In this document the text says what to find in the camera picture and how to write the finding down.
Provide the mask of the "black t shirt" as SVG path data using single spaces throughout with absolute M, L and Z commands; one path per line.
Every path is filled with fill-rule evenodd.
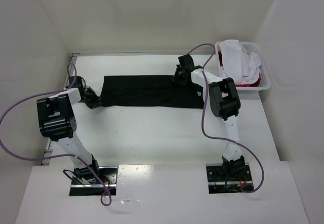
M 105 76 L 98 106 L 202 109 L 202 87 L 177 85 L 172 78 L 171 75 Z

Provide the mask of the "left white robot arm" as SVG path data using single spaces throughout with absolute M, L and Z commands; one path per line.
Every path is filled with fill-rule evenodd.
M 99 165 L 77 136 L 77 123 L 72 106 L 80 102 L 93 109 L 100 97 L 86 85 L 84 78 L 77 76 L 68 79 L 70 89 L 37 100 L 39 130 L 43 137 L 57 142 L 70 155 L 74 165 L 73 174 L 79 181 L 98 183 L 94 175 L 99 175 Z

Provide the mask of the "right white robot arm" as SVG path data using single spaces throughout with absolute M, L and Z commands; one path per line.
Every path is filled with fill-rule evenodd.
M 222 168 L 226 180 L 237 177 L 245 167 L 245 159 L 240 149 L 237 119 L 241 107 L 236 85 L 232 78 L 221 78 L 205 70 L 204 66 L 194 65 L 190 54 L 178 57 L 179 64 L 172 82 L 180 86 L 196 84 L 202 87 L 204 107 L 201 130 L 205 137 L 226 141 L 222 155 Z M 226 136 L 210 136 L 205 131 L 205 116 L 210 109 L 214 117 L 226 130 Z

